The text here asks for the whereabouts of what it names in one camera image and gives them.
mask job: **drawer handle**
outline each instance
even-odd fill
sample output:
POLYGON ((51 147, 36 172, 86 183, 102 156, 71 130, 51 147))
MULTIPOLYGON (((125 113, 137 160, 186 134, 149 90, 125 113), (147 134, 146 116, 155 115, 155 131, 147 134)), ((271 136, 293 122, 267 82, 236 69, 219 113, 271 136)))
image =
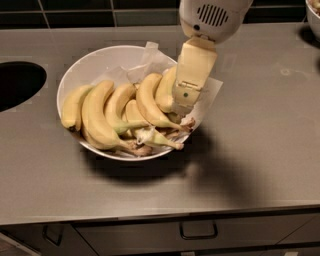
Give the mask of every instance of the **drawer handle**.
POLYGON ((42 229, 42 237, 54 246, 59 247, 62 241, 62 232, 59 234, 56 240, 52 239, 50 236, 48 236, 48 225, 45 225, 42 229))
POLYGON ((186 235, 185 232, 183 231, 183 222, 179 223, 180 236, 185 240, 201 240, 201 239, 213 239, 213 238, 216 238, 217 235, 218 235, 218 228, 217 228, 217 225, 213 221, 212 221, 212 227, 213 227, 213 233, 212 234, 191 236, 191 235, 186 235))

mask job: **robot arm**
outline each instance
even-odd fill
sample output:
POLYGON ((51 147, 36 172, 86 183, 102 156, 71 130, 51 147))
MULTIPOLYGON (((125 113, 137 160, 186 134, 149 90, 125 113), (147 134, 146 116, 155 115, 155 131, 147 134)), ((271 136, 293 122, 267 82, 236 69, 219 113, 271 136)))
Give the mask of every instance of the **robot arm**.
POLYGON ((183 44, 173 87, 173 111, 190 113, 217 58, 215 44, 232 36, 253 0, 181 0, 180 21, 190 39, 183 44))

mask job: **white paper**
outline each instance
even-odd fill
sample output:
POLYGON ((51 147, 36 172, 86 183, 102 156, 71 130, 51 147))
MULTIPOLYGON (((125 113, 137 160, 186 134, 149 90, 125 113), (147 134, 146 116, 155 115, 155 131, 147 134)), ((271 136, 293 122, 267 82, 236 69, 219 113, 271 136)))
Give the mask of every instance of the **white paper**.
MULTIPOLYGON (((116 67, 114 69, 107 70, 97 77, 92 84, 97 84, 105 79, 113 80, 115 86, 127 82, 138 83, 141 82, 148 74, 163 74, 174 65, 176 65, 176 62, 159 51, 157 43, 148 42, 138 66, 131 69, 116 67)), ((196 129, 202 122, 207 111, 210 109, 222 84, 223 83, 221 81, 209 77, 202 89, 199 100, 194 106, 194 109, 182 120, 183 123, 190 120, 190 118, 194 118, 196 120, 194 129, 196 129)))

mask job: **sink hole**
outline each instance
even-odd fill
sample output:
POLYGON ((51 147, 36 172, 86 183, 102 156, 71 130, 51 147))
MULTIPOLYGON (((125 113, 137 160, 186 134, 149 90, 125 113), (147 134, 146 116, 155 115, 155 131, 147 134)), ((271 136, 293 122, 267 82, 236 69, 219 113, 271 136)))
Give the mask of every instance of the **sink hole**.
POLYGON ((30 99, 46 79, 46 71, 37 64, 25 61, 0 63, 0 112, 30 99))

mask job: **gray countertop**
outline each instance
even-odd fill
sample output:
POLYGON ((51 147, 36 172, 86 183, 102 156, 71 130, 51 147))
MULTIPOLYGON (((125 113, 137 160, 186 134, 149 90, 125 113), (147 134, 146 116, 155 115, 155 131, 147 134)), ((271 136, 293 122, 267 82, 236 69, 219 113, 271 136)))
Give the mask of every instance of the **gray countertop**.
POLYGON ((104 159, 60 125, 56 93, 80 57, 159 43, 177 59, 180 27, 0 31, 0 63, 30 61, 45 86, 0 113, 0 224, 141 218, 320 205, 320 46, 307 24, 243 25, 217 46, 224 82, 182 152, 104 159))

